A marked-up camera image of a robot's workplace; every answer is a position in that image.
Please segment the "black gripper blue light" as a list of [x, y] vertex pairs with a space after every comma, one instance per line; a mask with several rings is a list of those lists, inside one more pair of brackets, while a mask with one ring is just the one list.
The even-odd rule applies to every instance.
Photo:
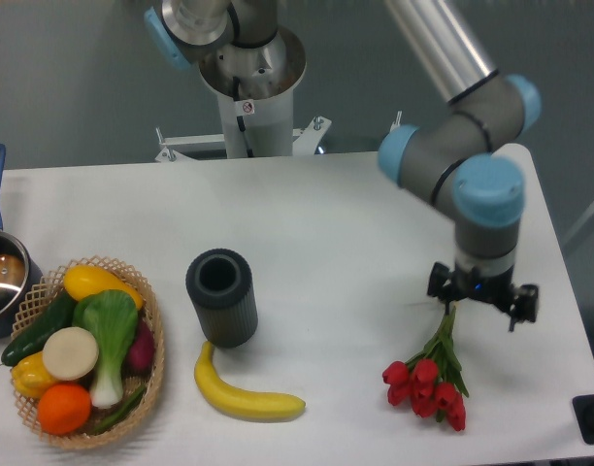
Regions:
[[464, 271], [457, 267], [453, 272], [441, 262], [433, 264], [427, 285], [427, 295], [437, 298], [450, 313], [451, 302], [470, 299], [493, 306], [503, 306], [510, 318], [509, 331], [518, 323], [535, 323], [539, 310], [540, 289], [535, 284], [512, 285], [514, 267], [502, 273], [485, 276], [474, 267]]

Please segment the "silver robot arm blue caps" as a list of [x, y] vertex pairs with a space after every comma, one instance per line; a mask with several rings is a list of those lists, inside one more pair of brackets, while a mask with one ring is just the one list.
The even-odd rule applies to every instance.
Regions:
[[[447, 1], [390, 1], [387, 9], [450, 108], [431, 131], [395, 124], [378, 164], [399, 187], [454, 224], [452, 268], [436, 264], [427, 292], [471, 299], [532, 322], [539, 289], [512, 281], [524, 180], [497, 155], [536, 122], [541, 96], [502, 76]], [[278, 22], [274, 1], [158, 1], [144, 15], [155, 46], [178, 69], [197, 67], [217, 98], [226, 153], [296, 153], [292, 93], [306, 69], [300, 40]]]

